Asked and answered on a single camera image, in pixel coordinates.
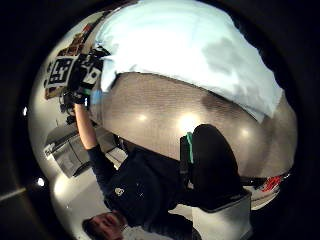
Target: person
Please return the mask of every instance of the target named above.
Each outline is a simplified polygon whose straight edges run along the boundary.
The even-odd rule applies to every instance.
[[[83,92],[73,93],[80,138],[109,212],[82,222],[91,239],[120,240],[127,227],[141,226],[148,232],[175,240],[201,239],[184,216],[170,214],[181,203],[214,211],[246,193],[240,183],[232,150],[217,128],[202,124],[192,135],[193,164],[189,180],[182,184],[179,161],[152,151],[135,148],[116,170],[105,158],[84,103]]]

